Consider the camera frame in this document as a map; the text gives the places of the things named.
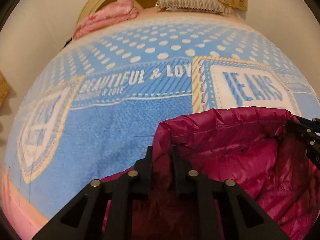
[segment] label patch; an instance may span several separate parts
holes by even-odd
[[[285,108],[301,114],[292,92],[266,65],[196,57],[192,70],[193,112],[241,106]]]
[[[66,117],[83,76],[41,93],[30,111],[17,140],[17,154],[23,179],[30,183],[52,160]]]

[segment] white wall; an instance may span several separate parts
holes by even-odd
[[[306,3],[249,0],[248,8],[242,19],[282,49],[320,96],[320,25]]]

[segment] bed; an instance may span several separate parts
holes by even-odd
[[[112,1],[89,0],[79,19]],[[290,59],[236,17],[149,9],[91,33],[54,57],[20,106],[5,156],[4,212],[31,239],[92,179],[143,158],[159,122],[245,106],[309,119],[320,111]]]

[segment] pillow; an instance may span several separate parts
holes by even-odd
[[[198,12],[210,12],[222,15],[233,15],[230,7],[224,6],[218,0],[158,0],[155,8],[158,10],[177,11],[180,9]]]

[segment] polka dot pattern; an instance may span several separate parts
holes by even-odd
[[[197,55],[251,60],[284,70],[291,70],[294,66],[278,47],[248,27],[242,30],[233,27],[238,26],[235,23],[211,24],[207,19],[200,19],[198,24],[146,22],[152,21],[153,25],[140,28],[128,24],[130,30],[108,32],[89,43],[86,49],[90,53],[84,51],[81,56],[84,66],[92,63],[93,59],[98,60],[103,68],[113,68],[129,63]]]

